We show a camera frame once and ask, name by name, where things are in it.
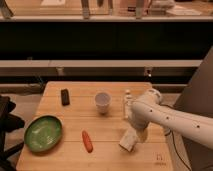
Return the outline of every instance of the small bottle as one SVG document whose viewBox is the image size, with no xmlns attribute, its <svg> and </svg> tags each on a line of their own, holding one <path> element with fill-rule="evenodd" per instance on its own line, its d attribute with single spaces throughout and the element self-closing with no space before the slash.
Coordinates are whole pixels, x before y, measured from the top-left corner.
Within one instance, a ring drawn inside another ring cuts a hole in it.
<svg viewBox="0 0 213 171">
<path fill-rule="evenodd" d="M 124 119 L 128 119 L 129 115 L 132 114 L 131 105 L 132 105 L 132 95 L 130 94 L 130 90 L 125 91 L 124 95 Z"/>
</svg>

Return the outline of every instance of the wooden table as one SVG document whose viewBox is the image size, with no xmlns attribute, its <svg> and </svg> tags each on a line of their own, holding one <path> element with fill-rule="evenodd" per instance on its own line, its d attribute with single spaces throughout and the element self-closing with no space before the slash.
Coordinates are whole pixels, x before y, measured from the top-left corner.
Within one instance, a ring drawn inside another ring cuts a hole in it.
<svg viewBox="0 0 213 171">
<path fill-rule="evenodd" d="M 49 82 L 35 118 L 51 114 L 63 124 L 61 141 L 48 153 L 32 154 L 25 146 L 18 171 L 171 171 L 171 158 L 163 129 L 156 124 L 148 127 L 144 143 L 137 143 L 129 153 L 118 143 L 129 124 L 123 119 L 123 96 L 130 89 L 134 97 L 150 88 L 150 83 L 122 82 Z M 71 105 L 63 107 L 60 90 L 67 88 Z M 101 116 L 94 96 L 105 91 L 111 95 L 110 111 Z M 88 153 L 81 133 L 86 130 L 94 150 Z"/>
</svg>

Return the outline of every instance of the black eraser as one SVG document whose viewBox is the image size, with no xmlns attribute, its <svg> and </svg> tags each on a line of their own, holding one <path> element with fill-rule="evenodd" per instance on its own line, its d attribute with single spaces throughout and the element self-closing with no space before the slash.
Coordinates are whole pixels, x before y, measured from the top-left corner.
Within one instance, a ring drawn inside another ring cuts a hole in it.
<svg viewBox="0 0 213 171">
<path fill-rule="evenodd" d="M 61 103 L 63 106 L 70 104 L 69 91 L 68 89 L 61 90 Z"/>
</svg>

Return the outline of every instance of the black chair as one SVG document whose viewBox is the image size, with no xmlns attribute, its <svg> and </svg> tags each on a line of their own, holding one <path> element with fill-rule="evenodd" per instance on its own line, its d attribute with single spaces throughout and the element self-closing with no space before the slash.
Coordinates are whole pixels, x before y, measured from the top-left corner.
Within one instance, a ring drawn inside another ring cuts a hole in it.
<svg viewBox="0 0 213 171">
<path fill-rule="evenodd" d="M 24 142 L 4 151 L 6 132 L 23 128 L 25 122 L 10 112 L 16 107 L 16 104 L 10 101 L 9 97 L 0 96 L 0 171 L 15 171 L 11 163 L 7 160 L 8 157 L 20 151 Z"/>
</svg>

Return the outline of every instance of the metal bar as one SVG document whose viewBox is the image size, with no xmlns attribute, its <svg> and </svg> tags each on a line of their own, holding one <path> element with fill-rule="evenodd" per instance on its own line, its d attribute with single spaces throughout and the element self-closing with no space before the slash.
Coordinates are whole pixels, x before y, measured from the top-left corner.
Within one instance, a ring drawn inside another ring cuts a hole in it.
<svg viewBox="0 0 213 171">
<path fill-rule="evenodd" d="M 137 0 L 136 1 L 136 10 L 135 10 L 136 19 L 141 19 L 141 17 L 142 17 L 143 2 L 144 2 L 144 0 Z"/>
<path fill-rule="evenodd" d="M 81 0 L 82 15 L 84 19 L 90 18 L 89 0 Z"/>
<path fill-rule="evenodd" d="M 109 6 L 109 14 L 112 15 L 113 14 L 113 1 L 112 0 L 108 0 L 108 6 Z"/>
</svg>

